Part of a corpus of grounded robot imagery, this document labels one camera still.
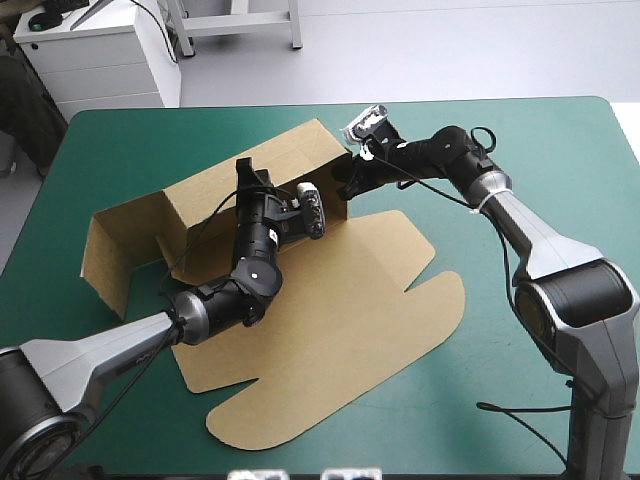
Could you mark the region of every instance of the white cabinet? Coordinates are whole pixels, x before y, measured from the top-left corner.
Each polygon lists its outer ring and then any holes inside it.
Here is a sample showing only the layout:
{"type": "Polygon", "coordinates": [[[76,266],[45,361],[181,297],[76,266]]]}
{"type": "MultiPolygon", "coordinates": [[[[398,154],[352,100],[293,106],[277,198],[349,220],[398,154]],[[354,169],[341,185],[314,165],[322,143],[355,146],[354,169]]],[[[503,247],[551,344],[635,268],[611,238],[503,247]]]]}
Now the white cabinet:
{"type": "MultiPolygon", "coordinates": [[[[162,25],[156,1],[141,3],[162,25]]],[[[67,121],[82,110],[179,107],[180,68],[167,50],[164,25],[161,31],[147,12],[115,0],[70,31],[86,10],[32,32],[28,21],[42,11],[36,8],[22,15],[14,35],[67,121]]]]}

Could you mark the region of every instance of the cardboard box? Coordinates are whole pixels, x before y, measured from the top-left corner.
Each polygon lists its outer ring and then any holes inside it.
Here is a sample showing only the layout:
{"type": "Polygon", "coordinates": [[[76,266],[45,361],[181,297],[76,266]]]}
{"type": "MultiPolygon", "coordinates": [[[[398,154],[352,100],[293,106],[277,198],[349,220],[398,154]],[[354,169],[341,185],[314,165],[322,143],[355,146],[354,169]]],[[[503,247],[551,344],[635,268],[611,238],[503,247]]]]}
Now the cardboard box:
{"type": "MultiPolygon", "coordinates": [[[[398,211],[347,220],[331,169],[351,153],[311,120],[160,192],[96,213],[82,276],[121,317],[129,277],[163,256],[172,265],[202,222],[236,189],[235,160],[252,157],[277,186],[313,182],[327,232],[283,246],[284,284],[265,318],[236,325],[174,355],[194,393],[257,380],[213,409],[208,430],[237,448],[287,442],[399,372],[453,333],[464,312],[455,272],[409,286],[435,249],[398,211]]],[[[235,212],[230,202],[173,276],[201,284],[231,270],[235,212]]]]}
{"type": "MultiPolygon", "coordinates": [[[[301,181],[313,182],[331,228],[347,219],[347,205],[336,193],[339,184],[331,168],[350,156],[314,119],[159,192],[98,212],[89,226],[80,276],[124,318],[133,271],[161,257],[174,263],[201,223],[236,189],[235,160],[242,157],[251,157],[256,170],[269,169],[273,184],[290,191],[301,181]]],[[[198,245],[173,270],[174,278],[198,285],[230,271],[234,205],[231,199],[208,225],[198,245]]]]}

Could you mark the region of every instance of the green table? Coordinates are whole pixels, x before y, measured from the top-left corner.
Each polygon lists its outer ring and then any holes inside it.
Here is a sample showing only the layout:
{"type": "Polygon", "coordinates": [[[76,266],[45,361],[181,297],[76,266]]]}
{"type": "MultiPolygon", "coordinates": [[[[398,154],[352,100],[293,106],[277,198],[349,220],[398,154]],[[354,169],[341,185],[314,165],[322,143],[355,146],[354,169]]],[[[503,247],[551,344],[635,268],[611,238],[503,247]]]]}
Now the green table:
{"type": "MultiPolygon", "coordinates": [[[[0,344],[32,337],[73,339],[118,325],[79,278],[91,214],[158,190],[312,117],[336,135],[365,105],[95,111],[78,115],[0,278],[0,344]]],[[[492,155],[516,194],[562,233],[597,245],[640,285],[640,168],[609,105],[598,98],[390,104],[408,139],[442,126],[491,127],[492,155]]],[[[434,182],[451,191],[446,182],[434,182]]],[[[328,466],[379,465],[387,472],[554,473],[556,457],[506,417],[476,410],[569,402],[510,313],[501,251],[481,216],[419,187],[387,186],[352,202],[354,216],[402,209],[438,251],[418,280],[458,271],[467,288],[464,320],[441,347],[299,438],[263,452],[222,445],[206,431],[215,404],[241,389],[199,395],[184,387],[170,352],[70,458],[106,471],[205,473],[278,467],[314,473],[328,466]]],[[[140,269],[133,320],[164,306],[155,295],[163,265],[140,269]]],[[[114,385],[110,393],[117,389],[114,385]]],[[[640,471],[640,420],[627,460],[640,471]]],[[[567,414],[531,418],[562,449],[567,414]]]]}

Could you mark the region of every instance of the gray floor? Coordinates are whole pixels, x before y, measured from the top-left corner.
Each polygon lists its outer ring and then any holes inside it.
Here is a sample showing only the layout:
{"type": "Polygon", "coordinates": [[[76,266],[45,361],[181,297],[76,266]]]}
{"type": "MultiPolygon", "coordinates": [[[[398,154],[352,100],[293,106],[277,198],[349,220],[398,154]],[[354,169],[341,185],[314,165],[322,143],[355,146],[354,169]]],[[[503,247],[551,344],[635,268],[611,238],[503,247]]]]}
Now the gray floor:
{"type": "MultiPolygon", "coordinates": [[[[192,15],[223,1],[184,0],[192,15]]],[[[640,102],[640,0],[299,0],[285,30],[196,39],[183,106],[598,95],[640,102]]],[[[252,11],[286,0],[254,0],[252,11]]],[[[6,151],[0,143],[0,165],[6,151]]],[[[37,193],[0,179],[0,271],[37,193]]]]}

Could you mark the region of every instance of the cardboard sheet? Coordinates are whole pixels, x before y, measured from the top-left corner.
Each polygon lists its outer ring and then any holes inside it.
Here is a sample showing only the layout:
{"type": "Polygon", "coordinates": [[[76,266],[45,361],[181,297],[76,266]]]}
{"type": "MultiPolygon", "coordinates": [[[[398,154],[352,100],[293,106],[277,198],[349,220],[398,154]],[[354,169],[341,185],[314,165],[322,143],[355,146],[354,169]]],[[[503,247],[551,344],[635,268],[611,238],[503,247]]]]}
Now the cardboard sheet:
{"type": "Polygon", "coordinates": [[[275,447],[441,344],[464,312],[460,277],[405,291],[434,255],[398,211],[341,222],[280,255],[285,283],[261,323],[174,347],[192,392],[258,379],[209,413],[209,431],[241,449],[275,447]]]}

